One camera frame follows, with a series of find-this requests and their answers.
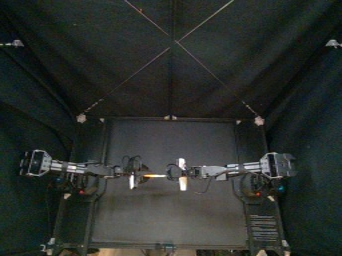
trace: cable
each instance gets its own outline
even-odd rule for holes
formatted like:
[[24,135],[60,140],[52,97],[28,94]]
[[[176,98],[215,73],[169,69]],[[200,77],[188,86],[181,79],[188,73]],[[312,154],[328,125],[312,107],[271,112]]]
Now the cable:
[[[175,166],[176,169],[180,171],[180,175],[179,176],[172,176],[172,168],[169,168],[171,166]],[[167,179],[171,181],[177,181],[177,179],[181,177],[181,173],[183,170],[180,169],[180,167],[176,164],[168,164],[165,167],[165,174],[167,174]]]
[[207,184],[205,190],[203,192],[195,192],[195,194],[201,195],[201,194],[207,193],[212,178],[213,178],[213,176],[211,176],[209,179],[208,179],[208,184]]

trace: wire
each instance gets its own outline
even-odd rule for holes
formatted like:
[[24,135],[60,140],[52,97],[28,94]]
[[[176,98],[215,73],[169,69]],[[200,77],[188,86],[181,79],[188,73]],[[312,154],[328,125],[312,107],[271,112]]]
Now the wire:
[[127,165],[128,165],[128,162],[129,162],[129,156],[125,155],[125,156],[123,156],[123,158],[121,158],[121,166],[123,166],[123,169],[125,169],[125,167],[127,167]]
[[195,192],[195,194],[201,195],[201,194],[204,194],[204,193],[208,192],[208,187],[209,187],[209,183],[211,183],[211,181],[212,181],[212,178],[213,178],[213,176],[211,176],[209,179],[208,179],[208,183],[207,183],[205,190],[201,191],[201,192]]
[[[172,167],[171,166],[175,166],[176,169],[180,171],[180,175],[179,176],[172,176]],[[176,165],[176,164],[168,164],[165,166],[165,174],[167,174],[167,179],[171,180],[171,181],[177,181],[177,179],[181,177],[181,173],[183,173],[183,170],[180,169],[180,167]]]

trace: metal frame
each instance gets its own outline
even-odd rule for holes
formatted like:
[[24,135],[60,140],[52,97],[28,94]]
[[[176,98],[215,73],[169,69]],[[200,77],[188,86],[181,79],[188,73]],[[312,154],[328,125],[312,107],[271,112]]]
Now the metal frame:
[[[114,120],[136,120],[136,121],[163,121],[167,122],[163,118],[112,118]],[[192,118],[185,118],[185,119],[179,119],[176,121],[169,120],[171,122],[188,122],[188,121],[197,121],[197,122],[232,122],[231,119],[192,119]],[[261,149],[265,153],[267,152],[267,143],[264,140],[264,130],[263,126],[256,126],[252,124],[252,129],[257,132],[257,136],[260,136],[260,144],[261,145],[249,145],[249,147],[257,146],[259,149]],[[239,138],[243,136],[243,129],[240,131],[239,125],[235,125],[235,145],[236,145],[236,156],[237,156],[237,163],[243,163],[244,159],[241,157],[241,154],[247,154],[243,151],[243,146],[241,144],[245,144],[247,141],[240,141]],[[105,155],[106,155],[106,148],[108,148],[108,142],[105,140],[106,133],[108,133],[108,124],[106,120],[102,122],[102,129],[101,129],[101,160],[105,163]],[[245,226],[247,226],[247,238],[248,240],[245,241],[245,246],[211,246],[211,245],[169,245],[169,244],[136,244],[136,243],[116,243],[116,242],[105,242],[105,243],[96,243],[90,241],[90,233],[92,233],[92,224],[93,224],[93,218],[94,218],[94,208],[96,208],[96,202],[101,196],[101,194],[105,191],[105,183],[101,185],[101,188],[98,188],[98,191],[96,194],[86,198],[84,200],[82,197],[78,197],[77,195],[70,197],[66,200],[73,200],[74,202],[86,202],[89,203],[89,210],[86,213],[86,224],[85,224],[85,231],[82,234],[82,242],[78,243],[69,243],[68,241],[62,241],[60,237],[60,228],[62,226],[62,216],[65,212],[65,199],[61,199],[60,202],[60,209],[58,209],[58,215],[57,215],[57,221],[56,221],[56,229],[53,233],[53,237],[56,238],[56,244],[54,244],[54,252],[53,255],[58,255],[58,252],[61,251],[62,248],[73,248],[77,250],[80,255],[85,256],[86,255],[86,249],[88,248],[139,248],[139,249],[164,249],[169,246],[176,249],[204,249],[204,250],[249,250],[251,255],[256,255],[260,249],[267,249],[267,250],[273,250],[279,255],[283,255],[284,250],[288,248],[285,247],[285,240],[283,236],[283,228],[281,228],[281,220],[280,220],[280,214],[279,214],[279,206],[277,206],[277,201],[276,198],[273,198],[273,201],[268,200],[267,198],[264,199],[256,199],[256,200],[249,200],[245,198],[240,193],[239,193],[239,177],[232,178],[232,189],[236,194],[236,196],[240,198],[240,201],[244,206],[244,216],[245,216]],[[253,215],[260,215],[263,213],[263,216],[268,216],[268,223],[265,222],[265,228],[269,227],[269,220],[275,221],[275,225],[272,228],[275,228],[275,241],[267,242],[267,241],[257,241],[257,237],[255,236],[255,230],[252,229],[252,225],[255,223],[255,218]]]

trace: black curtain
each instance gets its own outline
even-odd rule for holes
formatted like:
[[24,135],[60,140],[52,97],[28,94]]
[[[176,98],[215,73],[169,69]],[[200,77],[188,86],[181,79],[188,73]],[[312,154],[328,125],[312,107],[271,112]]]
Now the black curtain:
[[[14,39],[1,23],[0,42]],[[18,176],[20,155],[44,149],[68,159],[73,130],[72,115],[29,49],[0,48],[0,255],[37,255],[50,237],[57,194],[48,177]]]
[[292,153],[298,169],[280,205],[288,243],[294,255],[342,255],[340,48],[322,46],[279,102],[268,116],[269,148]]

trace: black tent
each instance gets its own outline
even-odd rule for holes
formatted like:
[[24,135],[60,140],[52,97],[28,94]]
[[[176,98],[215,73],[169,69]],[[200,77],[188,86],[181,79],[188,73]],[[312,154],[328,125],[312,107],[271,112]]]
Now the black tent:
[[340,14],[318,0],[1,1],[0,254],[48,239],[53,194],[17,176],[18,156],[68,159],[80,115],[264,118],[269,150],[298,159],[280,201],[294,255],[342,254]]

